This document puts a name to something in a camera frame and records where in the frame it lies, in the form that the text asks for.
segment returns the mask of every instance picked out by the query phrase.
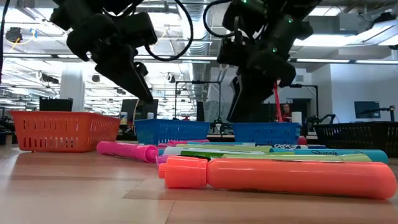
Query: orange marker cap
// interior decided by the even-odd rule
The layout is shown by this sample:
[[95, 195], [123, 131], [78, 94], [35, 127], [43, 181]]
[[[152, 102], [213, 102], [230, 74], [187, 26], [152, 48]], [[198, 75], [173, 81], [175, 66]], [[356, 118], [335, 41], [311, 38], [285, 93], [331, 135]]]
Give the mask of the orange marker cap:
[[207, 160], [194, 157], [169, 156], [159, 166], [159, 178], [168, 188], [206, 187]]

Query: blue basket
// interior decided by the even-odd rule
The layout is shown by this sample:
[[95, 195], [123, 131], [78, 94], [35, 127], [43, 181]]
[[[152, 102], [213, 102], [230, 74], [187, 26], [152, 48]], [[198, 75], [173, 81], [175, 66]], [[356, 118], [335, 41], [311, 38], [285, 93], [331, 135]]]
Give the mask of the blue basket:
[[298, 123], [234, 123], [235, 141], [257, 144], [297, 144]]
[[209, 122], [146, 119], [134, 122], [139, 143], [168, 143], [169, 140], [206, 139]]

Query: orange highlighter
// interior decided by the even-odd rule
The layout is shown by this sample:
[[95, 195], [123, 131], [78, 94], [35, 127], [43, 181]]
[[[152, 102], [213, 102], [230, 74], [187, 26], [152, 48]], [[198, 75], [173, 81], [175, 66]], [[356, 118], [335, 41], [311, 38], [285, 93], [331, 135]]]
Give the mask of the orange highlighter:
[[397, 180], [381, 162], [205, 159], [170, 156], [159, 167], [168, 188], [247, 190], [387, 199]]

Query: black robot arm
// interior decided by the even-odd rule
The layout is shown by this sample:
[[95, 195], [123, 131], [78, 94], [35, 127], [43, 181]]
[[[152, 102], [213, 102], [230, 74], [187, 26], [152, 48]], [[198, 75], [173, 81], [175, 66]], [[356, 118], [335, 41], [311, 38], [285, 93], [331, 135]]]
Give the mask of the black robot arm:
[[[182, 56], [193, 40], [191, 17], [179, 0], [175, 2], [188, 17], [191, 36], [182, 52], [169, 58], [160, 58], [150, 51], [149, 46], [157, 42], [154, 26], [148, 13], [135, 14], [143, 0], [53, 1], [58, 8], [50, 20], [64, 30], [73, 29], [67, 39], [70, 50], [84, 61], [89, 61], [89, 52], [97, 72], [147, 103], [153, 97], [144, 80], [148, 74], [145, 65], [134, 61], [137, 48], [144, 46], [156, 59], [171, 61]], [[112, 16], [111, 12], [121, 15]]]
[[296, 74], [293, 65], [287, 62], [289, 50], [295, 39], [312, 35], [310, 24], [303, 20], [321, 0], [217, 0], [205, 12], [215, 4], [226, 2], [230, 4], [223, 26], [232, 33], [214, 34], [205, 27], [223, 38], [218, 63], [238, 67], [231, 83], [234, 98], [228, 115], [229, 121], [237, 122], [273, 94], [277, 80], [280, 87], [293, 82]]

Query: person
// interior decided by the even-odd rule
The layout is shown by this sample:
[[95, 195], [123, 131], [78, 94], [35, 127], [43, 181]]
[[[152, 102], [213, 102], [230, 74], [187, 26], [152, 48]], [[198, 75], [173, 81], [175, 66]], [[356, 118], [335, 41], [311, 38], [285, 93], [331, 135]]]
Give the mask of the person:
[[282, 115], [282, 120], [284, 122], [292, 122], [292, 112], [290, 112], [290, 105], [288, 103], [283, 105], [284, 112]]

